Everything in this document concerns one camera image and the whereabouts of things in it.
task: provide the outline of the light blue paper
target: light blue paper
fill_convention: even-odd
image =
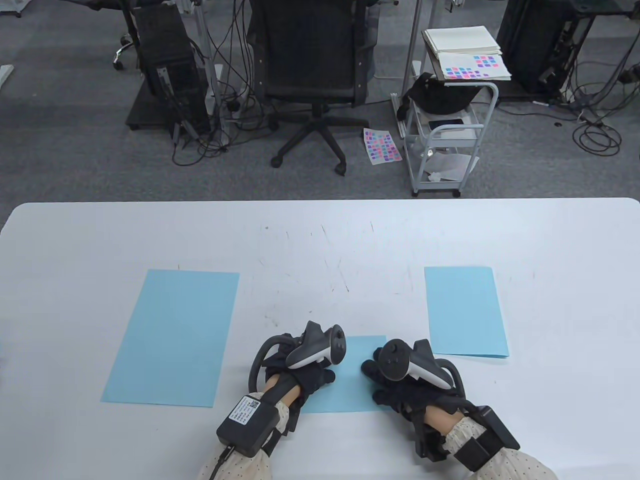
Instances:
[[[360,371],[362,362],[372,358],[376,348],[384,346],[384,335],[354,337],[347,334],[347,355],[335,371],[335,381],[311,395],[302,413],[376,412],[385,410],[372,400],[375,384]]]
[[[102,401],[213,406],[239,278],[149,270]]]
[[[509,356],[489,267],[426,267],[431,348],[441,355]]]

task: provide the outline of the hand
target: hand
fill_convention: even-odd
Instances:
[[[301,392],[298,401],[299,405],[302,406],[305,401],[307,401],[309,395],[316,392],[323,385],[333,382],[335,380],[335,373],[326,368],[331,365],[328,360],[321,363],[313,362],[299,369],[288,369],[285,360],[293,349],[294,346],[292,345],[280,344],[278,351],[265,359],[262,366],[266,368],[265,380],[269,380],[273,375],[280,373],[287,373],[295,378],[300,386]]]
[[[458,411],[463,399],[455,391],[442,390],[425,380],[410,376],[401,381],[392,381],[382,375],[377,363],[380,350],[378,348],[373,353],[374,360],[366,360],[361,366],[362,373],[380,387],[373,393],[376,404],[390,406],[409,421],[412,421],[411,412],[422,411],[424,414],[427,406],[436,406],[450,414]]]

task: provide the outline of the metal pole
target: metal pole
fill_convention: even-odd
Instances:
[[[202,13],[201,2],[194,2],[193,13],[196,17],[196,25],[198,26],[198,36],[200,37],[200,48],[204,59],[204,66],[209,77],[209,84],[218,106],[218,112],[222,112],[222,96],[220,93],[220,85],[218,84],[218,76],[216,75],[216,67],[213,65],[213,50],[211,49],[211,40],[207,34],[207,24]]]
[[[406,66],[404,67],[404,79],[402,82],[402,90],[400,95],[404,95],[409,86],[409,78],[411,77],[413,50],[415,49],[415,39],[418,37],[418,29],[420,25],[420,12],[422,11],[422,0],[416,0],[415,12],[413,13],[413,26],[411,27],[411,39],[409,40],[409,53],[406,55]]]
[[[409,53],[406,56],[406,66],[404,68],[404,79],[402,83],[401,95],[407,91],[409,87],[409,78],[411,78],[413,51],[415,50],[415,41],[418,37],[418,28],[420,24],[420,11],[422,10],[422,0],[416,0],[415,13],[413,14],[413,26],[411,27],[411,40],[409,41]],[[431,4],[431,13],[429,14],[429,26],[427,28],[433,28],[436,19],[436,12],[438,11],[438,0],[433,0]]]

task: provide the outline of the white polka dot sleeve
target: white polka dot sleeve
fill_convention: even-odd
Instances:
[[[250,396],[260,399],[262,392],[250,394]],[[280,421],[276,428],[280,433],[283,433],[289,421],[289,408],[282,402],[278,402],[276,407],[280,414]],[[209,461],[200,469],[197,480],[209,480],[222,450],[223,446],[220,445],[213,452]],[[269,456],[262,450],[259,450],[253,458],[233,452],[218,470],[215,480],[271,480]]]
[[[449,432],[445,450],[456,454],[469,438],[478,438],[485,428],[469,417],[460,420]],[[472,480],[557,480],[556,474],[526,453],[503,448],[480,470]]]

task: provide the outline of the chair base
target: chair base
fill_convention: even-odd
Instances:
[[[278,129],[278,122],[290,122],[295,124],[303,124],[302,128],[285,143],[278,154],[271,159],[271,166],[279,168],[284,160],[284,155],[293,147],[303,141],[311,132],[318,132],[329,144],[333,153],[338,157],[340,163],[333,169],[338,175],[344,176],[347,172],[347,158],[344,152],[335,141],[335,138],[329,131],[329,127],[358,127],[369,128],[369,121],[360,118],[340,117],[340,116],[323,116],[323,105],[311,105],[311,117],[301,113],[272,113],[268,116],[269,128],[272,131]]]
[[[133,46],[133,40],[131,40],[131,35],[126,34],[126,35],[122,35],[120,37],[120,45],[122,46],[122,48],[120,48],[115,56],[113,57],[113,61],[111,62],[111,64],[113,65],[113,68],[115,68],[116,70],[124,70],[124,65],[122,65],[122,62],[120,61],[120,56],[122,55],[123,52],[125,52],[126,50],[129,50],[132,46]]]

